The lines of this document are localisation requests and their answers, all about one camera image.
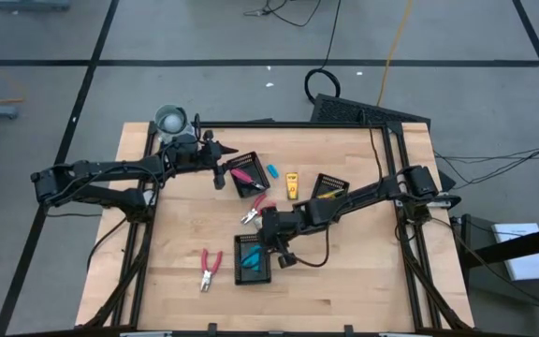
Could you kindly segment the black stand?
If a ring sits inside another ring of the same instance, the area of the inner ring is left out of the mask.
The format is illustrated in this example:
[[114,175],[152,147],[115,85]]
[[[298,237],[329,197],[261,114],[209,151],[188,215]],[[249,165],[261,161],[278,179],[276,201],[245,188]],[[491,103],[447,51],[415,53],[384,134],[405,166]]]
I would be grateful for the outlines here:
[[539,232],[497,243],[493,222],[464,214],[452,217],[465,286],[477,293],[475,324],[485,330],[539,337],[539,280],[512,281],[504,261],[539,253]]

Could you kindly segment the black perforated computer case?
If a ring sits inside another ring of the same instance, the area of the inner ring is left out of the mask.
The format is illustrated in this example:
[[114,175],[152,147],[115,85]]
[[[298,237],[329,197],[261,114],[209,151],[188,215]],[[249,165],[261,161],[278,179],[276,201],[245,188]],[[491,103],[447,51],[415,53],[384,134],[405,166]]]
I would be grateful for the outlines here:
[[386,122],[423,123],[430,126],[430,119],[396,110],[389,110],[373,105],[342,99],[331,95],[319,94],[313,106],[313,123],[361,123],[364,120],[372,124]]

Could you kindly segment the white ball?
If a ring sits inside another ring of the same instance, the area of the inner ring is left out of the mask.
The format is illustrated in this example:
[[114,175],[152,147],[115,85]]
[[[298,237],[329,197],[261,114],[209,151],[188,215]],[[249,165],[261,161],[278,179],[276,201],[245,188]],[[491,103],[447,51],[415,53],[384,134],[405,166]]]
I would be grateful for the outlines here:
[[180,114],[169,114],[164,118],[162,126],[167,133],[177,134],[184,128],[184,119]]

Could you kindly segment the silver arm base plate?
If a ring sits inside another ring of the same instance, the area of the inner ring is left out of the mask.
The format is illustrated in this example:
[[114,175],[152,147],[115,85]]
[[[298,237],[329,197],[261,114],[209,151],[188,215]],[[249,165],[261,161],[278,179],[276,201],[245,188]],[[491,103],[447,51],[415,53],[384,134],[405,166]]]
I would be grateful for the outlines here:
[[396,196],[394,200],[402,207],[427,206],[431,208],[444,208],[449,210],[457,206],[462,201],[462,198],[449,194],[439,194],[435,197],[427,196],[423,198],[414,197],[409,194],[402,194]]

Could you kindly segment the red-handled metal pliers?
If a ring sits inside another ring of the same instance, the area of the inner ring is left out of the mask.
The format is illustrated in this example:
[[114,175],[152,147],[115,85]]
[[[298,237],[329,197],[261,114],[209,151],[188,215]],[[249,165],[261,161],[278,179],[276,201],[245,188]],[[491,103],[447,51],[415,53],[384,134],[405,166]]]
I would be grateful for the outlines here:
[[247,183],[258,190],[265,190],[266,187],[253,179],[247,172],[240,168],[233,168],[230,170],[233,177],[237,178],[242,183]]
[[266,194],[262,194],[255,199],[251,210],[241,218],[240,223],[242,225],[246,225],[250,223],[253,219],[255,219],[258,215],[260,215],[265,209],[276,206],[276,203],[274,201],[269,201],[267,204],[265,204],[266,197],[267,197]]
[[223,258],[223,252],[219,251],[216,254],[216,258],[214,263],[211,267],[209,267],[208,264],[208,255],[209,251],[207,249],[203,249],[201,254],[201,271],[202,271],[202,279],[201,279],[201,286],[200,291],[201,292],[208,292],[212,277],[218,272]]

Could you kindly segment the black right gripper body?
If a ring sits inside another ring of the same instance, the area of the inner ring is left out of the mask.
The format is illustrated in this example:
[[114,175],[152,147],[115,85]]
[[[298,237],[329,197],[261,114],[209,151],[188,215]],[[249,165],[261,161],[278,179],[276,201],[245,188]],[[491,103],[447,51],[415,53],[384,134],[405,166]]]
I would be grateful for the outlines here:
[[272,236],[271,244],[277,247],[278,263],[281,269],[291,267],[297,263],[296,258],[288,251],[288,242],[298,235],[300,216],[295,212],[280,212],[270,207],[262,212],[263,227],[267,234]]

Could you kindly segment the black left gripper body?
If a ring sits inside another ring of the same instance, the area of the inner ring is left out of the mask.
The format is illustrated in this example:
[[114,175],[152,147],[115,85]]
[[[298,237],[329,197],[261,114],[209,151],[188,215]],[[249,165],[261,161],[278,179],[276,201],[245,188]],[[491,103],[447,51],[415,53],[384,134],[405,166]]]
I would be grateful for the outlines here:
[[207,137],[199,141],[194,135],[182,134],[173,138],[173,174],[195,173],[211,170],[216,190],[226,185],[226,165],[220,160],[226,154],[226,148],[213,139],[210,130]]

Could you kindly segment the black plastic slotted basket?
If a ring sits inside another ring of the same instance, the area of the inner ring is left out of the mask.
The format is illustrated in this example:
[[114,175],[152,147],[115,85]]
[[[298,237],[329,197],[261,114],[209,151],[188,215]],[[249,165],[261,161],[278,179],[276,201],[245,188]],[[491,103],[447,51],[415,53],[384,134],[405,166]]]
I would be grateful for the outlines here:
[[231,169],[240,169],[244,171],[255,183],[261,186],[261,188],[256,188],[250,183],[245,183],[236,177],[232,177],[241,198],[259,195],[270,188],[270,182],[256,152],[249,152],[229,159],[227,164]]
[[234,237],[234,272],[236,286],[260,285],[271,282],[270,256],[264,254],[262,247],[258,255],[260,271],[245,269],[240,264],[241,261],[246,258],[249,250],[257,244],[260,245],[255,234],[237,235]]
[[345,189],[347,192],[349,186],[349,182],[329,176],[324,173],[319,173],[313,187],[311,198],[317,198],[318,195],[324,194],[335,189]]

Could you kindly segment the white box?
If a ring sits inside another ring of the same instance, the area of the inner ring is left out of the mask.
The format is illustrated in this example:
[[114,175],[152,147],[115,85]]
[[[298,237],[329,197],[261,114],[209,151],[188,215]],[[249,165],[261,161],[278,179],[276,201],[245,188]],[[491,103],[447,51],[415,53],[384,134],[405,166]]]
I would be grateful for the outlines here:
[[[491,226],[497,243],[507,242],[539,232],[537,223],[494,224]],[[539,253],[504,261],[512,281],[539,280]]]

